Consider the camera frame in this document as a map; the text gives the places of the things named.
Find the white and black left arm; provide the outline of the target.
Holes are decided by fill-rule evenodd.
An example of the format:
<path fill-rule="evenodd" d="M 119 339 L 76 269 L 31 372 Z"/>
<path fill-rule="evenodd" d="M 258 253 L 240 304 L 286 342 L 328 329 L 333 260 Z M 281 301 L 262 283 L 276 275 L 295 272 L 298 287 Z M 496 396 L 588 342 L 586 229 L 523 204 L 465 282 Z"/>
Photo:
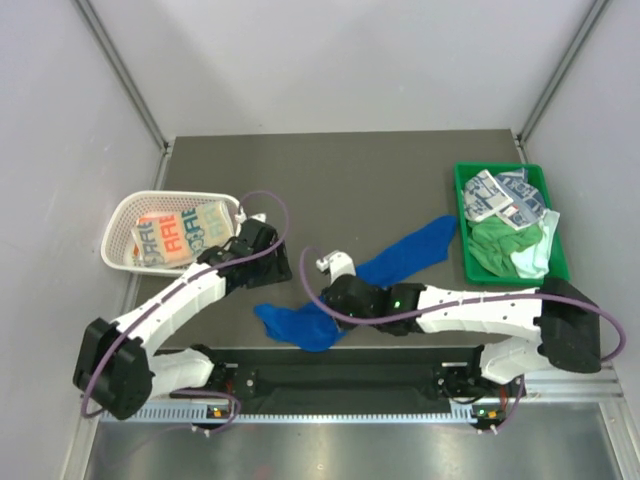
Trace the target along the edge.
<path fill-rule="evenodd" d="M 275 227 L 255 218 L 241 224 L 223 246 L 201 253 L 168 287 L 111 321 L 96 318 L 83 333 L 72 376 L 82 392 L 81 413 L 91 402 L 118 420 L 134 416 L 150 399 L 197 389 L 216 396 L 227 374 L 211 351 L 192 346 L 177 353 L 159 349 L 208 306 L 238 289 L 290 280 L 284 241 Z"/>

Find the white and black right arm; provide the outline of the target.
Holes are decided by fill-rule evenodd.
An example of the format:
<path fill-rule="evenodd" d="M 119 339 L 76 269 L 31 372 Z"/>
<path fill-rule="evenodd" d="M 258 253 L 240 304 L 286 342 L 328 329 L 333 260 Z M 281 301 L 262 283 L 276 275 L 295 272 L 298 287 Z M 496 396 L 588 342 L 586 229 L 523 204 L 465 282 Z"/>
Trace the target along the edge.
<path fill-rule="evenodd" d="M 503 336 L 480 346 L 466 380 L 487 396 L 526 373 L 556 368 L 579 374 L 601 369 L 596 307 L 568 282 L 512 292 L 456 291 L 418 283 L 373 286 L 346 274 L 321 298 L 339 328 L 357 320 L 393 335 L 471 332 Z"/>

